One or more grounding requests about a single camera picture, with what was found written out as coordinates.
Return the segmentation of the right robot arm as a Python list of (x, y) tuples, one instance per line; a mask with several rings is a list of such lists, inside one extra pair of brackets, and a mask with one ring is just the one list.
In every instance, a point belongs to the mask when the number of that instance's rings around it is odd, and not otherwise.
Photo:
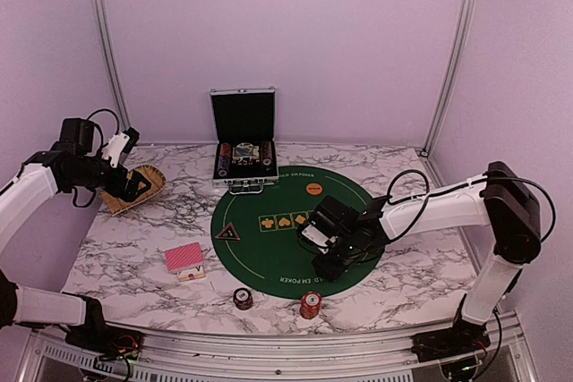
[(327, 195), (298, 227), (297, 239), (315, 252), (312, 266), (324, 280), (338, 280), (351, 266), (380, 256), (393, 242), (417, 233), (469, 225), (491, 227), (494, 244), (474, 286), (460, 302), (443, 344), (462, 353), (473, 344), (495, 306), (523, 267), (541, 252), (540, 204), (532, 182), (503, 162), (461, 183), (393, 199), (386, 193), (361, 210)]

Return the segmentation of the orange round dealer button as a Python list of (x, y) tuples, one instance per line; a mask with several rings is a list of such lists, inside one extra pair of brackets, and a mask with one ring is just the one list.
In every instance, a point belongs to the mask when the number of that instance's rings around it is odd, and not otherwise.
[(320, 196), (323, 193), (323, 187), (319, 183), (308, 183), (305, 190), (311, 196)]

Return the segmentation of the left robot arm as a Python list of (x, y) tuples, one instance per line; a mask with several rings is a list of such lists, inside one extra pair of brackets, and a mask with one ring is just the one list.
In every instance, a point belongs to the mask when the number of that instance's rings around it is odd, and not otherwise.
[[(150, 180), (137, 172), (130, 174), (120, 163), (140, 134), (132, 127), (118, 130), (93, 149), (95, 134), (103, 132), (90, 117), (66, 118), (52, 147), (21, 164), (17, 175), (1, 190), (2, 248), (38, 208), (59, 193), (75, 195), (80, 188), (91, 193), (102, 190), (134, 203), (151, 190)], [(95, 351), (106, 350), (114, 339), (97, 300), (26, 287), (1, 275), (1, 326), (12, 324), (78, 327), (80, 339)]]

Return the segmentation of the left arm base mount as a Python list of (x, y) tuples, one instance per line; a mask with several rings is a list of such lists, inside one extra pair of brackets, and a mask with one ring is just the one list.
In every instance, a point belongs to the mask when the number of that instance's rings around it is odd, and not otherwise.
[(142, 340), (140, 331), (120, 327), (106, 327), (101, 333), (91, 328), (71, 327), (65, 336), (68, 344), (97, 352), (103, 361), (136, 358)]

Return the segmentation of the red 5 chip stack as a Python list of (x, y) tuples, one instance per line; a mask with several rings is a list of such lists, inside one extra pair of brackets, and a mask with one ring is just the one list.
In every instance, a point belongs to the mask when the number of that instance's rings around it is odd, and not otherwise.
[(322, 297), (319, 293), (310, 291), (306, 293), (302, 300), (299, 313), (302, 318), (316, 318), (321, 310)]

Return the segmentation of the round green poker mat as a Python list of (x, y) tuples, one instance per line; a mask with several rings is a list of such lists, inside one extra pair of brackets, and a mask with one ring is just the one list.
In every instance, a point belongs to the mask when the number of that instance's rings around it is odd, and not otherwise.
[[(297, 227), (324, 197), (362, 209), (371, 194), (358, 183), (327, 169), (312, 166), (281, 166), (278, 183), (260, 194), (226, 193), (211, 218), (211, 238), (225, 269), (249, 288), (270, 296), (298, 300), (315, 291), (323, 297), (342, 293), (363, 281), (377, 265), (375, 258), (353, 265), (335, 282), (315, 275), (312, 259), (317, 250), (302, 244)], [(309, 195), (308, 183), (323, 187), (320, 196)], [(240, 241), (215, 236), (232, 222)]]

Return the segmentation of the aluminium poker chip case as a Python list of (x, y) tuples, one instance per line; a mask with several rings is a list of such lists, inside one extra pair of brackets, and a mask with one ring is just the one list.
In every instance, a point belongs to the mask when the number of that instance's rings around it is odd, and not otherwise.
[[(218, 144), (213, 168), (213, 185), (232, 195), (260, 194), (278, 182), (278, 158), (275, 143), (276, 89), (213, 89), (210, 92)], [(276, 164), (266, 172), (259, 163), (240, 166), (232, 161), (227, 177), (217, 175), (218, 151), (222, 143), (233, 146), (249, 142), (260, 147), (264, 140), (273, 142)]]

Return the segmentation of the red-backed card deck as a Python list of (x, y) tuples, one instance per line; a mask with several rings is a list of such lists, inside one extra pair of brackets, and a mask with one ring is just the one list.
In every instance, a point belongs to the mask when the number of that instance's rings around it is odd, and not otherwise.
[(201, 246), (198, 242), (164, 252), (167, 271), (179, 282), (202, 279), (206, 276)]

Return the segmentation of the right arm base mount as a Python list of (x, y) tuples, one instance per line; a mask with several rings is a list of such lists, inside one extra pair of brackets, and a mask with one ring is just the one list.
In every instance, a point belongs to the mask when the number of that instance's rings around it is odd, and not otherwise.
[(490, 345), (491, 340), (483, 331), (470, 334), (446, 328), (414, 335), (411, 352), (419, 362), (427, 362), (484, 350)]

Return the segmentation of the dark 100 chip stack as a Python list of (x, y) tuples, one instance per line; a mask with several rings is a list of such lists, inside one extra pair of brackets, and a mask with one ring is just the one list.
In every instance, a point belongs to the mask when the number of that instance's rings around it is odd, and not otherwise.
[(248, 310), (253, 305), (252, 293), (247, 288), (237, 288), (233, 294), (234, 305), (239, 310)]

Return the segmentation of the black triangular all-in button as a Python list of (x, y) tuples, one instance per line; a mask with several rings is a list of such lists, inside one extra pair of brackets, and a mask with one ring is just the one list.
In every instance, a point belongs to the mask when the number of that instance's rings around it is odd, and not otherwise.
[(215, 236), (217, 240), (224, 241), (240, 241), (241, 238), (236, 231), (232, 222), (229, 222), (223, 229)]

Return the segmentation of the right aluminium frame post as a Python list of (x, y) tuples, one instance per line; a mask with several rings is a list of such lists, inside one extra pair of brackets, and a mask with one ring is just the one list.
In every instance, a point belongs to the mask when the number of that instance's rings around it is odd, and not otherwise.
[(452, 47), (450, 49), (449, 60), (445, 75), (440, 87), (440, 94), (437, 105), (434, 109), (429, 130), (426, 134), (424, 144), (420, 150), (422, 157), (430, 157), (436, 148), (440, 131), (445, 123), (449, 103), (453, 97), (458, 69), (471, 30), (472, 19), (475, 11), (476, 0), (461, 0), (457, 24), (455, 26)]

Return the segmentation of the aluminium frame post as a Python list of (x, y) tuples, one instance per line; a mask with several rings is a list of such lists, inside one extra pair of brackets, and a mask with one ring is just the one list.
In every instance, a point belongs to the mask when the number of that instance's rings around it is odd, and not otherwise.
[(91, 0), (95, 13), (95, 22), (99, 35), (104, 65), (107, 72), (107, 78), (110, 84), (115, 111), (119, 118), (120, 127), (128, 129), (132, 126), (127, 105), (124, 99), (124, 92), (120, 81), (120, 75), (117, 68), (111, 31), (109, 28), (106, 0)]
[(437, 105), (434, 109), (429, 130), (426, 134), (424, 144), (420, 150), (422, 157), (430, 157), (436, 148), (440, 131), (445, 123), (449, 103), (453, 97), (458, 69), (471, 30), (472, 19), (475, 11), (476, 0), (461, 0), (457, 24), (455, 26), (452, 47), (450, 49), (449, 60), (445, 75), (440, 87), (440, 94)]

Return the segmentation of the blue card deck in case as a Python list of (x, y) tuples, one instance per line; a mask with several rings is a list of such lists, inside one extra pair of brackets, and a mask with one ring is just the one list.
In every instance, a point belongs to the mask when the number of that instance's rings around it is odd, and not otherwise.
[(260, 147), (249, 142), (239, 143), (232, 148), (232, 161), (240, 166), (250, 166), (259, 163)]

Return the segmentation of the woven bamboo tray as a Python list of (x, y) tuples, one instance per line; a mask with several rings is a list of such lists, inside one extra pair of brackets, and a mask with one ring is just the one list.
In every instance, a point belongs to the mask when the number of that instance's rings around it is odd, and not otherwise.
[(99, 194), (112, 216), (122, 214), (153, 198), (165, 188), (167, 183), (166, 177), (155, 166), (151, 165), (141, 165), (130, 170), (127, 173), (127, 181), (131, 191), (134, 191), (135, 199), (133, 201), (127, 202), (118, 197), (113, 197), (106, 191)]

